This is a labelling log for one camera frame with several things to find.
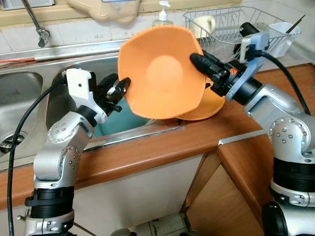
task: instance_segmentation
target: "floor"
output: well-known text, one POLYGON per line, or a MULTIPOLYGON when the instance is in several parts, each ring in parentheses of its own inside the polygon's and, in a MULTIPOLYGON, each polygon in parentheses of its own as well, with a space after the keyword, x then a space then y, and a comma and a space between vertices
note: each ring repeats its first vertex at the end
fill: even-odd
POLYGON ((137 236, 180 236, 181 233, 187 233, 189 228, 187 217, 182 213, 175 213, 130 230, 137 233, 137 236))

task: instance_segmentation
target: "orange bowl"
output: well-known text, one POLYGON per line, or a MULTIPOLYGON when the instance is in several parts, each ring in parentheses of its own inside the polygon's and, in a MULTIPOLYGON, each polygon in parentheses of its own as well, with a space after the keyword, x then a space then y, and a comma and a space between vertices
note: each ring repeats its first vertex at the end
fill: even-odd
POLYGON ((167 119, 195 109, 205 90, 205 76, 191 63, 202 50, 184 28, 163 26, 143 31, 122 46, 118 75, 130 77, 126 100, 133 113, 167 119))
POLYGON ((225 98, 220 97, 210 88, 207 88, 202 96, 199 106, 190 112, 187 112, 177 118, 184 120, 206 119, 216 114, 224 105, 225 98))

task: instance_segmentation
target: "cabinet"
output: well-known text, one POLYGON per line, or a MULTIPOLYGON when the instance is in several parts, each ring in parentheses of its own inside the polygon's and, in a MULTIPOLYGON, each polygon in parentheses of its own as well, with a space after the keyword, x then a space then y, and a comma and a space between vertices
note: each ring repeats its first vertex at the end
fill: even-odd
POLYGON ((191 227, 204 235, 263 236, 259 223, 222 164, 190 203, 187 215, 191 227))
MULTIPOLYGON (((178 212, 186 198, 202 155, 193 156, 126 177, 75 191, 75 222, 96 235, 109 236, 178 212)), ((24 214, 24 206, 13 214, 24 214)), ((0 211, 1 235, 8 236, 7 212, 0 211)), ((15 234, 23 235, 24 223, 15 221, 15 234)), ((70 230, 89 236, 76 227, 70 230)))

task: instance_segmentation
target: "white cup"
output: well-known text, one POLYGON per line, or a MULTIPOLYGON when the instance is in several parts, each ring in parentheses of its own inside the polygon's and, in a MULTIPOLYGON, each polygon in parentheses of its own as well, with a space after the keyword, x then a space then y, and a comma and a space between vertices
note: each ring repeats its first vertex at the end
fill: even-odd
POLYGON ((207 32, 212 33, 216 29, 216 20, 213 16, 200 16, 195 18, 193 22, 195 24, 191 23, 191 32, 196 38, 209 37, 207 32))

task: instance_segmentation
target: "robotic arm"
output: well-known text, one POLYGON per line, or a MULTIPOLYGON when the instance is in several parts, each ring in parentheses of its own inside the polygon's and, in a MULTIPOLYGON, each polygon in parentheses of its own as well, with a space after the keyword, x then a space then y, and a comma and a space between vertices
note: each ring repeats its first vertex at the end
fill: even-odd
POLYGON ((274 201, 263 207, 265 235, 315 235, 315 117, 302 112, 275 86, 252 77, 264 59, 251 54, 264 52, 267 46, 266 33, 243 40, 241 60, 249 58, 247 67, 237 60, 224 64, 206 52, 192 54, 190 60, 214 82, 211 90, 244 105, 244 112, 266 131, 273 145, 274 201))
POLYGON ((130 79, 118 81, 112 74, 96 86, 95 75, 81 69, 65 73, 70 96, 78 107, 67 113, 48 131, 46 144, 34 160, 34 187, 26 198, 24 236, 70 236, 73 226, 74 184, 83 149, 92 137, 94 127, 104 123, 125 95, 130 79))

